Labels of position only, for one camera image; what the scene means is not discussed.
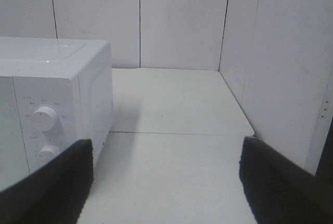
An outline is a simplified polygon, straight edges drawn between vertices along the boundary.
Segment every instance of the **white wall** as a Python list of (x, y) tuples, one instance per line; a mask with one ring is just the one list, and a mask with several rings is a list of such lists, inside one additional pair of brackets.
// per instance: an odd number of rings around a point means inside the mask
[(142, 67), (218, 70), (227, 0), (141, 0)]
[(56, 37), (52, 0), (0, 0), (0, 36)]
[(112, 65), (139, 67), (139, 0), (54, 0), (59, 38), (111, 42)]
[(226, 19), (221, 73), (256, 135), (311, 172), (326, 138), (313, 140), (328, 106), (332, 15), (333, 0), (229, 0)]

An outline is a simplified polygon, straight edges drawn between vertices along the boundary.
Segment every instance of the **microwave top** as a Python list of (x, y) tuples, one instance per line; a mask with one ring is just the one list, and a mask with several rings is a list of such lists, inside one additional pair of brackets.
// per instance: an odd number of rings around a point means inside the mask
[(107, 41), (0, 37), (0, 76), (73, 77), (105, 48)]

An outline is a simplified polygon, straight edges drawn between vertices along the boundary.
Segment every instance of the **microwave knob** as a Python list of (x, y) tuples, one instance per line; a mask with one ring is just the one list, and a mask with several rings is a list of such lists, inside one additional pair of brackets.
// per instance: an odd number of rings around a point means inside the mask
[(58, 121), (57, 112), (48, 106), (41, 106), (37, 108), (31, 117), (31, 122), (33, 126), (40, 131), (48, 131), (53, 128), (53, 126)]
[(38, 153), (39, 159), (43, 162), (49, 162), (57, 155), (61, 153), (61, 150), (54, 145), (45, 145)]

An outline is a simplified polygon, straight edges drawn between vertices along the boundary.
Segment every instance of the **white floor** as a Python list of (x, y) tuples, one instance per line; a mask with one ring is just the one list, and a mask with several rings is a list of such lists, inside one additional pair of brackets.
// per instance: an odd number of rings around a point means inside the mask
[(218, 72), (115, 69), (113, 85), (79, 224), (256, 223), (238, 176), (253, 129)]

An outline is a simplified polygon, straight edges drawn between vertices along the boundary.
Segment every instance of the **microwave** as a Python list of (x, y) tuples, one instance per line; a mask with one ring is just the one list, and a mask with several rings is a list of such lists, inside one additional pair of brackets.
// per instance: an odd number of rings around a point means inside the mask
[(79, 139), (95, 166), (112, 109), (109, 42), (0, 37), (0, 188)]

